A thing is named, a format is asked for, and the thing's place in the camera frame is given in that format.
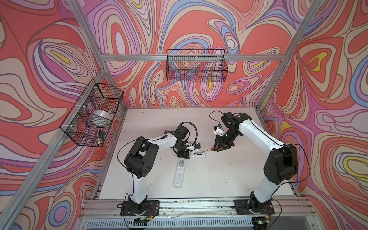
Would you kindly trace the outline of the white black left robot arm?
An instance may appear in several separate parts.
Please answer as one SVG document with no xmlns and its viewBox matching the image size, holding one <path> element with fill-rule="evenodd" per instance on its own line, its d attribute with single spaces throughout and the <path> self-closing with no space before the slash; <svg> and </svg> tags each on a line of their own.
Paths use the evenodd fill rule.
<svg viewBox="0 0 368 230">
<path fill-rule="evenodd" d="M 185 122 L 179 124 L 176 130 L 167 131 L 161 137 L 144 138 L 139 137 L 128 152 L 124 165 L 131 174 L 132 195 L 130 200 L 136 204 L 142 204 L 147 199 L 146 176 L 151 172 L 157 154 L 166 149 L 173 149 L 180 159 L 189 159 L 189 145 L 185 140 L 189 134 Z"/>
</svg>

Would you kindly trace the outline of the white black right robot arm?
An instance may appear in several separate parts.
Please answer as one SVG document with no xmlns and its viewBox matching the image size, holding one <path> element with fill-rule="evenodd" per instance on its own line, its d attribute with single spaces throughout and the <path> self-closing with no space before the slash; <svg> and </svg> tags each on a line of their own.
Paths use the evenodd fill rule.
<svg viewBox="0 0 368 230">
<path fill-rule="evenodd" d="M 250 195 L 254 201 L 263 204 L 271 200 L 282 182 L 291 179 L 298 172 L 297 148 L 292 144 L 284 144 L 275 139 L 246 113 L 224 113 L 221 120 L 227 130 L 221 125 L 215 126 L 213 133 L 215 143 L 212 151 L 228 150 L 235 146 L 238 136 L 246 136 L 266 155 L 264 178 L 260 185 Z"/>
</svg>

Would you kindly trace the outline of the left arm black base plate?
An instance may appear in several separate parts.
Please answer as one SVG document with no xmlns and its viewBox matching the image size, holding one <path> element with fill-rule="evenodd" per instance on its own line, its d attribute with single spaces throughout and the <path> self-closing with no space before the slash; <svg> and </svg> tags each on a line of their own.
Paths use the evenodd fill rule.
<svg viewBox="0 0 368 230">
<path fill-rule="evenodd" d="M 146 216 L 154 217 L 159 214 L 160 201 L 148 200 L 143 201 L 141 204 L 137 204 L 132 200 L 124 201 L 120 207 L 120 216 L 133 217 L 133 216 Z"/>
</svg>

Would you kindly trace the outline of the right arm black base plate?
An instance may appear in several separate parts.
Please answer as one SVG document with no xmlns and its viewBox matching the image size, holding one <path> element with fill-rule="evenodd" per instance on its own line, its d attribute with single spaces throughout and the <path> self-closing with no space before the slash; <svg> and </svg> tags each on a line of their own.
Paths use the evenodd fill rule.
<svg viewBox="0 0 368 230">
<path fill-rule="evenodd" d="M 272 201 L 259 203 L 257 199 L 236 199 L 234 208 L 237 215 L 274 215 L 275 210 Z"/>
</svg>

